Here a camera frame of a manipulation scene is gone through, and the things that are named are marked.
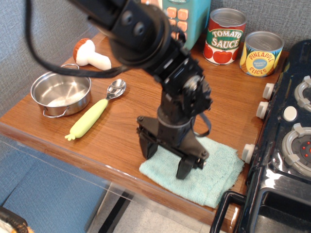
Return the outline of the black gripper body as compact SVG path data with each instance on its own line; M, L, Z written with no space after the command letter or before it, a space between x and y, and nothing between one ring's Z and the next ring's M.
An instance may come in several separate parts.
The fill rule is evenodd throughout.
M201 144L196 138L200 137L193 131L196 118L192 118L184 125L165 125L159 118L139 116L137 118L137 133L143 133L153 138L158 145L183 158L193 155L196 159L193 168L203 169L209 153L206 149L199 149Z

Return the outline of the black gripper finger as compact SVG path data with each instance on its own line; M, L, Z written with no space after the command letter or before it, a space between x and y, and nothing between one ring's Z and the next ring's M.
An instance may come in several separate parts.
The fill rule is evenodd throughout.
M149 135L143 133L139 134L139 143L141 147L142 154L146 160L149 160L157 152L158 144Z
M195 164L195 157L191 156L185 156L183 157L178 165L178 170L177 170L177 179L183 180L187 177L187 175L191 172L194 164Z

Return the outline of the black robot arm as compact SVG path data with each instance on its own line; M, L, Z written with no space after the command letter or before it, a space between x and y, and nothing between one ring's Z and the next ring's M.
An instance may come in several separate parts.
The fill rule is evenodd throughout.
M192 169L202 169L209 153L198 142L193 125L210 108L211 89L198 61L172 38L165 14L133 0L76 0L74 5L108 36L122 65L143 69L162 86L157 117L137 118L144 157L150 159L158 146L178 155L180 180Z

